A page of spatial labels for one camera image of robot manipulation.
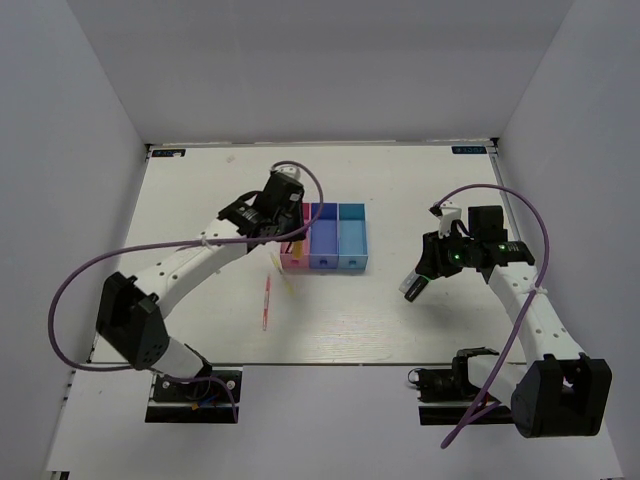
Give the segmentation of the yellow orange highlighter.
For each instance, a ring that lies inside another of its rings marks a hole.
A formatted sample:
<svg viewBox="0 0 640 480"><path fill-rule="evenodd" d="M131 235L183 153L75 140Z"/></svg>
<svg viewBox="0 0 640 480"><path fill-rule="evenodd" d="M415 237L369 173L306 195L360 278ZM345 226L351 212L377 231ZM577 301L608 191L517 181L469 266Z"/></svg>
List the yellow orange highlighter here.
<svg viewBox="0 0 640 480"><path fill-rule="evenodd" d="M304 242L296 241L291 244L291 257L293 262L299 262L304 255Z"/></svg>

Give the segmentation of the grey orange highlighter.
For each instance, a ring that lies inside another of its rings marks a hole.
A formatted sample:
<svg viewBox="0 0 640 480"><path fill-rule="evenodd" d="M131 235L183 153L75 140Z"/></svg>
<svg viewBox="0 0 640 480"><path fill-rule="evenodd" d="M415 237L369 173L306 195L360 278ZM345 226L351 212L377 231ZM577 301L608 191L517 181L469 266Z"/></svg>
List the grey orange highlighter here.
<svg viewBox="0 0 640 480"><path fill-rule="evenodd" d="M411 289L412 285L415 283L415 281L418 278L419 278L418 274L416 274L414 271L410 271L409 274L401 282L399 286L399 291L402 294L406 294Z"/></svg>

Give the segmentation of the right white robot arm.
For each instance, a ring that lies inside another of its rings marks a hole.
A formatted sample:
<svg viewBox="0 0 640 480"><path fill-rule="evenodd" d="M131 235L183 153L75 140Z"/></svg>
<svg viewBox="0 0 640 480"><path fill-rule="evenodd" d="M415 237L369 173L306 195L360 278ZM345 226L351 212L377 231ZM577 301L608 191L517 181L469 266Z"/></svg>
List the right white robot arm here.
<svg viewBox="0 0 640 480"><path fill-rule="evenodd" d="M517 327L526 363L499 365L500 355L491 348L461 349L447 370L416 368L408 374L420 401L467 402L472 422L510 413L525 438L598 434L611 369L585 353L536 286L535 260L525 243L509 240L502 208L471 207L466 222L450 201L430 211L439 227L423 236L420 260L400 288L405 299L414 301L436 279L475 270Z"/></svg>

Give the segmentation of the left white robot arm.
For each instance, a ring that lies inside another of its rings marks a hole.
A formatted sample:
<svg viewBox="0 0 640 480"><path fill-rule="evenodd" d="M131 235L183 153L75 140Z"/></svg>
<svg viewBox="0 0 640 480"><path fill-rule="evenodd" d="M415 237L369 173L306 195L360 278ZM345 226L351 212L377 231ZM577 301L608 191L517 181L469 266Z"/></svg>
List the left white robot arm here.
<svg viewBox="0 0 640 480"><path fill-rule="evenodd" d="M223 208L194 246L130 277L112 274L103 285L97 333L134 369L177 378L188 398L202 398L211 387L207 361L172 338L165 320L192 290L257 246L286 234L301 239L296 231L303 226L303 196L299 170L281 167L263 190Z"/></svg>

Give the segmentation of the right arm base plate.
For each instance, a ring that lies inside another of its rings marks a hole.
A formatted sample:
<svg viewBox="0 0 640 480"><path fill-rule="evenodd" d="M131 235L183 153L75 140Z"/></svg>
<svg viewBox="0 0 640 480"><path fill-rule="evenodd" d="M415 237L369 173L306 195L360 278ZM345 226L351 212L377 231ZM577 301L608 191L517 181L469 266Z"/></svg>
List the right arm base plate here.
<svg viewBox="0 0 640 480"><path fill-rule="evenodd" d="M458 387L452 370L445 368L414 368L407 374L407 383L418 393L421 426L455 426L478 391Z"/></svg>

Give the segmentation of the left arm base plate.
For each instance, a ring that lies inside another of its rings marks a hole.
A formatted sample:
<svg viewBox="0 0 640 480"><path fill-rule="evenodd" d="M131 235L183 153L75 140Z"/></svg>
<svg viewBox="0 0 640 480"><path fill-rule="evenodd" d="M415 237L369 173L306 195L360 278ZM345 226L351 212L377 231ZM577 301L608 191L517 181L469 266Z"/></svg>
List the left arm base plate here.
<svg viewBox="0 0 640 480"><path fill-rule="evenodd" d="M236 424L243 370L213 369L224 383L178 383L156 376L149 393L145 422L149 424Z"/></svg>

